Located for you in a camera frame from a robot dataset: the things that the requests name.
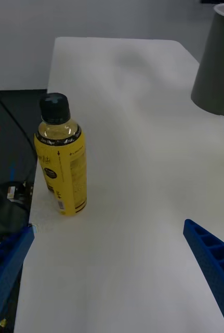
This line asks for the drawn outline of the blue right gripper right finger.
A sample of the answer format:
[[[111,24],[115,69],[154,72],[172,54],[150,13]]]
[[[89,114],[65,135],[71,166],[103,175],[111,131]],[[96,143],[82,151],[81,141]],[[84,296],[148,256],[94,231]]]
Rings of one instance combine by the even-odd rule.
[[[190,219],[183,235],[224,317],[224,242]]]

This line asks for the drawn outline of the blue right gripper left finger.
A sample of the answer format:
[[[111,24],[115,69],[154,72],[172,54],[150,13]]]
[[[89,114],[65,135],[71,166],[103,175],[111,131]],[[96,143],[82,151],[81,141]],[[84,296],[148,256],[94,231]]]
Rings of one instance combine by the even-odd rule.
[[[33,240],[33,227],[27,226],[0,243],[0,315]]]

